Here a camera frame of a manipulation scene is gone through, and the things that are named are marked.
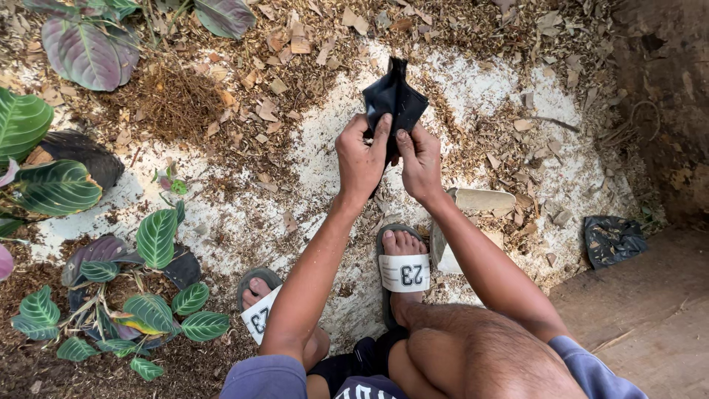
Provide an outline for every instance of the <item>dirt ground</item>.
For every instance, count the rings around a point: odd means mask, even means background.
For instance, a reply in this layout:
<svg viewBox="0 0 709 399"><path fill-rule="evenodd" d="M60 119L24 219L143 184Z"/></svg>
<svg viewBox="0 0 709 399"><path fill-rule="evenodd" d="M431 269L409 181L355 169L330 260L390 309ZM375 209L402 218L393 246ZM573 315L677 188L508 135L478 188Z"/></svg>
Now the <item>dirt ground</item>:
<svg viewBox="0 0 709 399"><path fill-rule="evenodd" d="M412 1L423 17L402 1L314 1L322 17L302 0L249 4L258 22L241 41L215 37L191 16L178 18L177 32L157 51L142 52L131 81L112 93L61 81L45 53L33 50L44 16L14 2L0 11L2 26L9 27L0 28L0 83L39 95L64 88L71 94L55 107L52 127L85 131L126 165L94 208L31 224L16 233L30 245L9 245L17 266L0 283L0 398L208 398L218 392L230 365L256 351L238 317L239 278L257 266L285 278L317 231L339 186L334 138L364 111L361 90L386 72L389 54L409 59L409 83L430 98L421 121L442 140L445 187L504 190L521 199L517 221L514 214L470 217L483 230L501 232L505 251L545 292L588 268L580 239L584 216L639 219L647 234L663 226L664 210L637 156L637 139L603 145L602 136L623 123L615 108L623 95L615 86L608 1L520 0L505 16L487 0ZM258 8L264 5L273 8L273 21ZM345 6L369 22L367 37L340 25ZM293 10L313 27L313 51L275 65L279 53L269 49L267 36L293 19ZM559 15L550 18L553 10ZM374 19L382 11L391 22L408 19L413 27L378 27ZM29 25L25 33L14 24L16 13ZM156 17L170 21L172 15ZM140 13L128 20L149 38ZM329 57L341 65L316 63L329 37L336 38ZM243 82L249 76L253 87ZM269 88L275 79L288 89L275 94ZM262 112L268 102L276 106L271 116ZM533 116L576 130L538 119L515 123ZM166 373L149 383L125 359L58 360L53 348L12 330L9 318L22 297L42 284L68 311L59 276L77 241L115 234L135 243L139 221L165 207L160 187L151 183L153 171L172 161L188 186L177 240L201 262L211 288L205 309L232 315L233 328L213 341L178 337L161 346L151 360ZM330 354L384 330L376 231L390 222L417 226L424 235L430 228L400 175L401 166L387 171L350 234L320 321L333 342ZM563 211L572 218L560 226L554 221ZM284 224L287 212L294 230ZM427 303L479 304L462 276L435 270L432 280Z"/></svg>

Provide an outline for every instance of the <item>person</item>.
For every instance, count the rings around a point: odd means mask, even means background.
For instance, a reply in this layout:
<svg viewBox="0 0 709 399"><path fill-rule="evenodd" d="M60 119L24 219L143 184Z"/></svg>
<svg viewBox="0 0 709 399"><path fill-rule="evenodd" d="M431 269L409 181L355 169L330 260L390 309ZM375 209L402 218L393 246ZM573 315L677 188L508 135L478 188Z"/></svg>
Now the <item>person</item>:
<svg viewBox="0 0 709 399"><path fill-rule="evenodd" d="M231 368L220 398L646 398L576 343L546 295L455 206L441 186L440 141L420 124L396 134L403 186L440 226L486 308L391 293L399 327L306 376L318 345L329 344L316 324L350 229L379 183L390 129L385 114L368 146L358 114L335 140L340 192L275 299L259 356ZM382 234L386 255L427 252L407 231Z"/></svg>

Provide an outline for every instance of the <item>right hand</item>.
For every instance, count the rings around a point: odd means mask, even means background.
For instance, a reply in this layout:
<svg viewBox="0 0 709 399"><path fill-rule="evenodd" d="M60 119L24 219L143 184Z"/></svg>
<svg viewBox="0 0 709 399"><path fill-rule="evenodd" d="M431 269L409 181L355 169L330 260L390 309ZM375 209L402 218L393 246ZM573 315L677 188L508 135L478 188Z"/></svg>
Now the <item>right hand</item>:
<svg viewBox="0 0 709 399"><path fill-rule="evenodd" d="M403 158L403 186L406 192L424 206L443 194L441 186L441 142L420 123L416 123L411 135L396 132L396 145Z"/></svg>

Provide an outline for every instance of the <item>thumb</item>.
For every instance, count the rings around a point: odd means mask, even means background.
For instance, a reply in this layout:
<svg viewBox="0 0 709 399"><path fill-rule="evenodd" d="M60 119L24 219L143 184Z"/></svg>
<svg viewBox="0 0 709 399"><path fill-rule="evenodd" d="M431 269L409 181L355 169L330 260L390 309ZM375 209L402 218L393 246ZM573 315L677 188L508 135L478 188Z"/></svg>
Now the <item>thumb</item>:
<svg viewBox="0 0 709 399"><path fill-rule="evenodd" d="M386 156L386 142L389 140L389 132L391 131L391 114L384 114L379 118L374 129L374 142L372 142L372 151L380 155L382 158Z"/></svg>
<svg viewBox="0 0 709 399"><path fill-rule="evenodd" d="M399 129L396 132L396 146L403 158L404 166L412 165L416 161L416 151L413 147L413 141L403 129Z"/></svg>

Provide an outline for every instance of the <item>left hand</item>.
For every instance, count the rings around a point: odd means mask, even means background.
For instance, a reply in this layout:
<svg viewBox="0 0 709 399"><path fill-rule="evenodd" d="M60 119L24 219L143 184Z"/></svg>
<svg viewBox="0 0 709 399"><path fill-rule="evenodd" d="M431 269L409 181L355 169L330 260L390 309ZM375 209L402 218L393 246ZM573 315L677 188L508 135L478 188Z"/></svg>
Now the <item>left hand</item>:
<svg viewBox="0 0 709 399"><path fill-rule="evenodd" d="M335 139L340 164L340 196L345 203L358 207L358 210L362 210L367 203L384 171L391 114L384 114L379 119L372 146L364 143L366 130L366 116L357 114Z"/></svg>

